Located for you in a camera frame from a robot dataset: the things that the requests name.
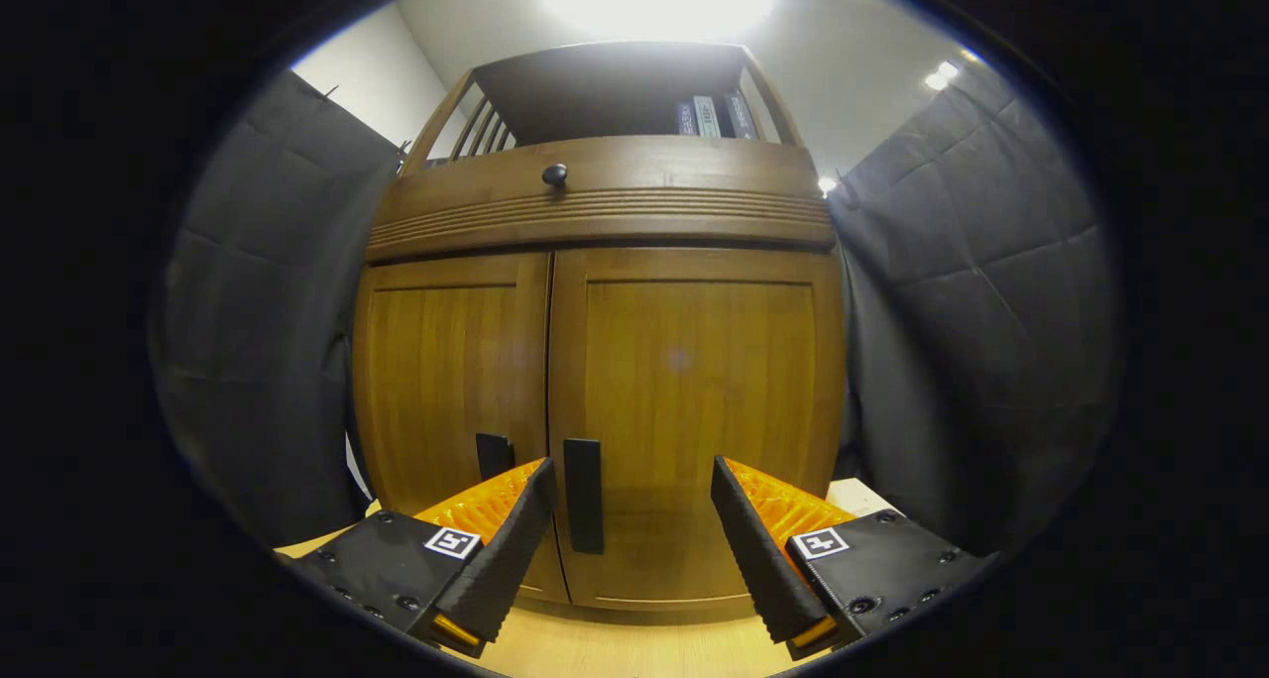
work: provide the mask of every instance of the cabinet door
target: cabinet door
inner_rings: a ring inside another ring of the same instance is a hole
[[[565,513],[557,523],[575,603],[747,604],[709,500],[713,457],[827,491],[845,364],[839,279],[824,254],[557,253],[551,452],[567,462],[566,438],[600,449],[603,554],[575,551]]]
[[[548,254],[367,268],[354,326],[354,395],[365,462],[386,509],[414,514],[481,480],[476,434],[515,461],[547,453]],[[567,601],[555,532],[525,595]]]

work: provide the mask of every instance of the dark gray fabric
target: dark gray fabric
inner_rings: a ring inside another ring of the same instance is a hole
[[[157,373],[181,449],[273,546],[360,518],[353,300],[396,147],[292,72],[208,163],[168,270]]]
[[[829,201],[860,408],[844,449],[930,529],[1016,547],[1115,408],[1119,295],[1089,190],[1039,116],[970,65]]]

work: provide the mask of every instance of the book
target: book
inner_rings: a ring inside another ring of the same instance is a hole
[[[679,135],[680,136],[698,135],[695,105],[684,100],[683,103],[675,104],[675,109],[679,118]]]
[[[745,96],[733,89],[722,98],[727,107],[727,118],[731,119],[731,130],[735,131],[735,137],[756,141],[758,130],[754,127],[753,116],[749,114],[749,105],[745,104]]]
[[[722,130],[718,127],[718,113],[713,107],[713,99],[708,95],[694,95],[692,100],[697,107],[697,126],[700,128],[700,136],[721,138]]]

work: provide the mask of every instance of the wooden drawer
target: wooden drawer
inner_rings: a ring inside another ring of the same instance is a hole
[[[556,163],[569,166],[563,190],[542,182]],[[598,239],[834,244],[806,149],[622,136],[527,146],[400,176],[365,256]]]

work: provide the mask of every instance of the ceiling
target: ceiling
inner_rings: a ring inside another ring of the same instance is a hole
[[[650,3],[648,15],[673,0]],[[603,39],[543,0],[398,0],[419,48],[445,86],[472,66]],[[933,95],[923,80],[961,46],[896,0],[774,0],[764,19],[726,39],[765,69],[822,175],[846,173]]]

